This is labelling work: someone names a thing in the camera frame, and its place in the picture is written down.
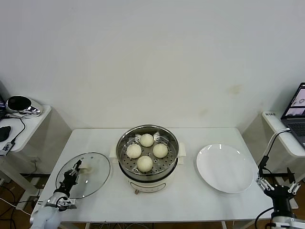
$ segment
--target laptop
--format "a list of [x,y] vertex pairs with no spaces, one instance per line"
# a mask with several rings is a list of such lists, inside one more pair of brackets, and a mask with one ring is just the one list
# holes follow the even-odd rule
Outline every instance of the laptop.
[[281,120],[305,148],[305,83],[300,84]]

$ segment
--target wall stain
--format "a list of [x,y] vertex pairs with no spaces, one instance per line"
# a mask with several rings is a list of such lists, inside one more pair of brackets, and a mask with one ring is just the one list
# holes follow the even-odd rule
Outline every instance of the wall stain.
[[202,109],[199,112],[199,117],[204,117],[208,112],[209,112],[209,110],[207,108]]
[[227,92],[228,92],[229,94],[237,95],[237,94],[239,94],[240,92],[242,92],[243,87],[244,87],[244,86],[243,86],[242,84],[236,84],[236,85],[233,85],[233,86],[229,87],[229,88],[227,89]]

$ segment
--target laptop screen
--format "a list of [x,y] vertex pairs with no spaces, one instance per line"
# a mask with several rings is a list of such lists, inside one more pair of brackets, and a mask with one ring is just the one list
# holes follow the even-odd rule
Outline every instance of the laptop screen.
[[282,118],[305,117],[305,83],[301,83]]

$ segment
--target wooden floor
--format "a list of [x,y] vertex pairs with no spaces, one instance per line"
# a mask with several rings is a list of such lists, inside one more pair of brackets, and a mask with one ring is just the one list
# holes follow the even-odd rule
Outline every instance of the wooden floor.
[[[43,188],[43,185],[46,183],[47,179],[42,178],[37,184],[38,188]],[[17,202],[22,196],[24,190],[19,187],[13,181],[10,183],[4,183],[4,187],[10,189],[12,193],[15,195],[15,202]],[[4,188],[0,188],[0,197],[5,199],[8,202],[14,202],[12,194]],[[297,196],[295,197],[299,209],[294,210],[294,213],[299,219],[305,219],[305,184],[301,182],[301,188],[299,189]],[[28,213],[32,212],[32,202],[27,203],[25,211]],[[0,200],[0,215],[3,214],[6,210],[8,210],[10,206],[4,201]],[[14,220],[16,224],[16,228],[13,223],[11,225],[10,218]],[[29,229],[30,217],[19,210],[13,210],[10,208],[3,216],[0,217],[0,229]],[[268,223],[269,220],[261,220],[258,222],[258,228],[263,229],[265,224]],[[228,229],[232,228],[233,222],[226,222]],[[85,228],[85,224],[75,224],[80,229]],[[91,224],[91,229],[126,229],[128,225],[123,224],[105,224],[102,225]],[[221,229],[221,222],[192,222],[192,223],[148,223],[145,224],[149,229]],[[144,229],[143,226],[140,225],[132,225],[129,229]]]

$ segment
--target computer mouse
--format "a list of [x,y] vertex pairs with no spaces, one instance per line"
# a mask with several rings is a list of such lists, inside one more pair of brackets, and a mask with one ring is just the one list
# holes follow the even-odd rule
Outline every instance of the computer mouse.
[[10,130],[11,130],[10,126],[4,126],[0,128],[0,142],[3,142],[9,138]]

